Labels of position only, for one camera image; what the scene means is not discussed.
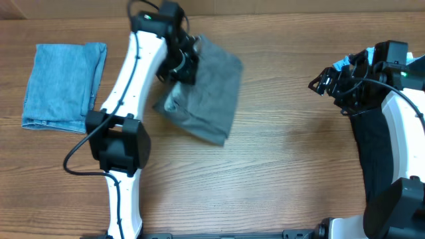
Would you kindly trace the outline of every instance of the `folded blue towel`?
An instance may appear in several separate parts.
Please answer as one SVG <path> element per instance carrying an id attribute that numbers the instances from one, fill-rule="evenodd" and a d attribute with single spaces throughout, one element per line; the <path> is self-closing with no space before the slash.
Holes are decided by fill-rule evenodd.
<path id="1" fill-rule="evenodd" d="M 22 127 L 86 133 L 107 51 L 104 43 L 38 44 Z"/>

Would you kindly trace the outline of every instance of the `wooden table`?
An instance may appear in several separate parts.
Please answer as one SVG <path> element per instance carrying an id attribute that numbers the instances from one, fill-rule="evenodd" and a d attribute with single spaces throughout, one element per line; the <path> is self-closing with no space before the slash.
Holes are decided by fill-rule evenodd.
<path id="1" fill-rule="evenodd" d="M 153 143 L 140 204 L 146 232 L 280 232 L 360 214 L 362 171 L 349 120 L 333 99 L 307 88 L 325 67 L 394 39 L 425 53 L 425 13 L 191 17 L 193 33 L 239 56 L 238 111 L 224 147 L 201 141 L 151 108 Z M 0 21 L 0 238 L 77 238 L 108 229 L 100 177 L 75 177 L 62 160 L 83 135 L 21 128 L 37 43 L 105 42 L 96 109 L 110 93 L 128 46 L 127 19 Z M 163 93 L 156 82 L 148 105 Z M 98 169 L 88 145 L 75 170 Z"/>

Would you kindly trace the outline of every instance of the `gray cloth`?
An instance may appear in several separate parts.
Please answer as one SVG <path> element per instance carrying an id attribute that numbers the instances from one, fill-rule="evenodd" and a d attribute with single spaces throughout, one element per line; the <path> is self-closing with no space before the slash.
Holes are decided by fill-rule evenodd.
<path id="1" fill-rule="evenodd" d="M 243 65 L 205 36 L 201 40 L 196 84 L 176 83 L 153 108 L 193 135 L 224 145 L 236 111 Z"/>
<path id="2" fill-rule="evenodd" d="M 104 43 L 38 44 L 22 127 L 86 133 L 104 69 Z"/>

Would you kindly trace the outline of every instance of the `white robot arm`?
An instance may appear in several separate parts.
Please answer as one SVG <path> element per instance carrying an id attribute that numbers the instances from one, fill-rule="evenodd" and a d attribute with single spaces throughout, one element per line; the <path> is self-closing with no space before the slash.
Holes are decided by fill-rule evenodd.
<path id="1" fill-rule="evenodd" d="M 122 66 L 112 93 L 102 104 L 101 109 L 105 109 L 107 114 L 112 113 L 117 106 L 118 100 L 123 95 L 136 61 L 136 37 L 139 42 L 139 62 L 135 69 L 135 80 L 131 81 L 129 90 L 124 98 L 124 104 L 120 106 L 116 116 L 127 117 L 128 114 L 131 114 L 134 116 L 134 119 L 143 121 L 143 110 L 149 89 L 155 78 L 155 74 L 167 57 L 167 43 L 165 39 L 158 38 L 154 33 L 143 31 L 138 31 L 136 34 L 131 33 L 124 65 Z M 142 219 L 139 212 L 139 181 L 141 169 L 137 169 L 132 177 L 128 177 L 126 172 L 113 170 L 111 170 L 109 174 L 112 174 L 120 182 L 121 201 L 123 202 L 120 204 L 120 220 L 124 238 L 137 238 L 142 227 Z M 106 180 L 108 182 L 111 215 L 108 235 L 113 238 L 121 238 L 120 229 L 117 224 L 117 191 L 114 186 L 114 181 L 109 177 L 106 177 Z"/>
<path id="2" fill-rule="evenodd" d="M 392 185 L 368 202 L 363 215 L 327 220 L 315 238 L 425 238 L 423 219 L 415 216 L 424 210 L 425 121 L 420 112 L 425 110 L 425 73 L 406 65 L 407 50 L 404 42 L 378 43 L 373 62 L 364 50 L 349 57 L 353 69 L 326 68 L 309 85 L 333 96 L 343 115 L 381 108 L 394 166 Z"/>
<path id="3" fill-rule="evenodd" d="M 158 14 L 141 11 L 130 17 L 127 56 L 114 89 L 100 112 L 87 115 L 93 157 L 107 174 L 111 215 L 108 238 L 120 239 L 123 235 L 136 239 L 142 233 L 139 181 L 150 153 L 150 138 L 142 122 L 155 75 L 163 80 L 195 83 L 199 38 L 181 29 L 184 16 L 177 3 L 165 1 Z M 119 182 L 119 191 L 113 178 Z"/>

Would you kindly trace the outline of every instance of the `black cable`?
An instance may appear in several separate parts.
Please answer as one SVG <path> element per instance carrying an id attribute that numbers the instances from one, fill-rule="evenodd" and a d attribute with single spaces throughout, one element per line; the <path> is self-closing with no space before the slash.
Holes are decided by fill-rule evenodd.
<path id="1" fill-rule="evenodd" d="M 154 9 L 159 10 L 159 7 L 158 7 L 157 5 L 155 5 L 155 4 L 153 4 L 153 3 L 151 3 L 151 2 L 150 2 L 150 1 L 148 1 L 148 0 L 140 0 L 140 1 L 142 1 L 142 2 L 144 2 L 144 3 L 147 3 L 148 5 L 151 5 Z"/>
<path id="2" fill-rule="evenodd" d="M 120 108 L 121 105 L 124 104 L 124 98 L 126 96 L 126 93 L 128 91 L 128 88 L 131 84 L 131 81 L 133 80 L 134 77 L 134 73 L 135 73 L 135 69 L 137 68 L 137 63 L 139 61 L 139 39 L 137 39 L 137 35 L 134 33 L 135 36 L 135 45 L 136 45 L 136 56 L 135 56 L 135 62 L 134 62 L 134 66 L 133 66 L 133 71 L 131 72 L 130 78 L 128 80 L 128 83 L 126 85 L 126 88 L 123 91 L 123 94 L 120 98 L 120 100 L 118 100 L 118 104 L 115 107 L 115 109 L 113 110 L 113 112 L 105 119 L 105 121 L 103 121 L 96 129 L 94 129 L 90 134 L 88 134 L 82 141 L 80 141 L 79 143 L 77 143 L 74 148 L 71 149 L 71 151 L 68 153 L 68 155 L 66 155 L 65 159 L 64 159 L 64 163 L 63 163 L 63 167 L 64 170 L 67 173 L 70 173 L 72 175 L 77 175 L 77 176 L 105 176 L 105 177 L 109 177 L 110 179 L 112 179 L 114 181 L 114 185 L 117 188 L 117 224 L 118 227 L 120 228 L 120 235 L 121 235 L 121 239 L 124 239 L 124 232 L 122 229 L 122 224 L 121 224 L 121 216 L 120 216 L 120 205 L 121 205 L 121 194 L 120 194 L 120 182 L 118 182 L 118 180 L 111 174 L 109 173 L 99 173 L 99 172 L 76 172 L 73 171 L 71 169 L 68 168 L 68 161 L 69 159 L 72 157 L 72 155 L 84 144 L 86 143 L 93 135 L 95 135 L 96 133 L 99 132 L 99 130 L 103 129 L 104 126 L 106 126 L 111 119 L 115 116 L 115 114 L 118 112 L 118 109 Z"/>
<path id="3" fill-rule="evenodd" d="M 363 76 L 363 79 L 366 78 L 368 73 L 369 73 L 369 67 L 367 67 L 366 74 Z M 355 91 L 362 83 L 363 83 L 363 81 L 356 83 L 350 90 L 347 90 L 346 92 L 340 93 L 337 97 L 340 98 L 340 97 L 346 96 L 347 94 L 350 94 L 351 92 Z"/>
<path id="4" fill-rule="evenodd" d="M 128 3 L 127 3 L 127 17 L 130 20 L 131 20 L 131 4 L 133 4 L 134 2 L 137 2 L 137 1 L 141 1 L 142 3 L 146 3 L 150 6 L 152 6 L 154 9 L 159 10 L 159 7 L 157 5 L 151 3 L 148 0 L 129 0 Z"/>
<path id="5" fill-rule="evenodd" d="M 351 76 L 350 76 L 351 78 L 354 76 L 356 69 L 357 69 L 357 61 L 354 63 L 354 68 L 353 68 L 353 71 L 351 72 Z"/>
<path id="6" fill-rule="evenodd" d="M 379 86 L 382 86 L 384 88 L 387 88 L 389 90 L 392 90 L 393 92 L 395 92 L 396 94 L 398 94 L 401 98 L 403 98 L 403 100 L 406 100 L 406 102 L 410 105 L 410 107 L 412 107 L 412 109 L 415 111 L 416 115 L 418 116 L 420 123 L 422 124 L 422 127 L 424 129 L 424 133 L 425 133 L 425 119 L 424 119 L 424 114 L 422 114 L 420 112 L 420 110 L 418 109 L 418 107 L 407 97 L 405 96 L 400 90 L 397 90 L 396 88 L 389 86 L 385 83 L 379 82 L 377 80 L 371 80 L 371 79 L 367 79 L 367 78 L 351 78 L 350 80 L 355 80 L 355 81 L 364 81 L 364 82 L 370 82 L 372 84 L 377 84 Z"/>

